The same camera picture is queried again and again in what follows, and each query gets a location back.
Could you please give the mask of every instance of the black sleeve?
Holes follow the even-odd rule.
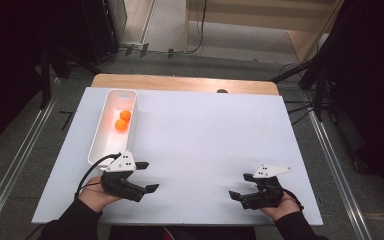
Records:
[[[58,220],[47,223],[39,240],[97,240],[98,220],[101,213],[90,209],[82,201],[75,199]]]
[[[317,236],[314,233],[302,212],[281,217],[275,224],[285,240],[328,240],[326,237]]]

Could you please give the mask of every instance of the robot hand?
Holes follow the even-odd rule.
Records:
[[[105,168],[101,177],[101,185],[105,192],[139,202],[143,195],[153,193],[159,184],[148,185],[145,188],[127,181],[135,170],[143,170],[148,167],[147,162],[135,162],[131,152],[126,151]]]
[[[254,174],[245,173],[244,179],[257,184],[258,192],[247,195],[229,191],[230,198],[239,201],[244,209],[277,207],[285,189],[279,183],[277,175],[290,172],[291,168],[262,165]]]

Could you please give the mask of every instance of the tripod stand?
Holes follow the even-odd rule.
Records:
[[[358,10],[362,7],[362,2],[363,1],[361,0],[345,0],[339,12],[338,18],[332,28],[332,31],[316,55],[300,66],[292,68],[291,70],[288,70],[285,73],[269,80],[277,84],[297,73],[302,72],[303,70],[307,70],[299,82],[299,86],[303,90],[308,90],[314,85],[314,83],[317,83],[316,97],[314,100],[314,112],[320,122],[322,121],[321,108],[324,95],[324,86],[326,84],[328,73],[326,66],[328,57],[334,48],[335,42],[342,34],[346,23],[352,16],[358,14]]]

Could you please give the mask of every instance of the metal rail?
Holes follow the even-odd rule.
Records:
[[[0,183],[0,212],[5,205],[6,200],[9,197],[9,194],[11,193],[21,171],[23,170],[23,167],[30,155],[30,152],[32,151],[36,140],[38,136],[40,135],[43,126],[45,125],[46,121],[48,120],[48,117],[55,105],[55,101],[58,97],[58,92],[61,89],[61,81],[56,78],[53,87],[52,92],[54,93],[52,98],[50,99],[49,103],[46,105],[46,107],[39,111],[35,121],[33,122],[29,132],[27,133],[26,137],[24,138],[23,143],[21,144],[21,147],[18,149],[17,154],[15,155],[14,159],[11,162],[11,165],[9,166],[7,172],[5,173],[5,176],[1,180]]]
[[[305,100],[311,100],[309,95],[304,95]],[[332,144],[327,136],[323,122],[319,122],[314,112],[310,113],[310,119],[313,123],[317,137],[319,138],[323,152],[326,156],[327,163],[332,172],[333,179],[341,195],[348,217],[354,228],[357,239],[359,240],[372,240],[369,228],[364,220],[363,213],[358,206],[357,200],[352,193],[348,180],[342,171],[341,164],[336,157]]]

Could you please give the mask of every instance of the wooden table edge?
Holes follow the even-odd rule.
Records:
[[[193,92],[217,92],[224,89],[228,93],[279,96],[276,84],[268,81],[156,75],[98,74],[91,87]]]

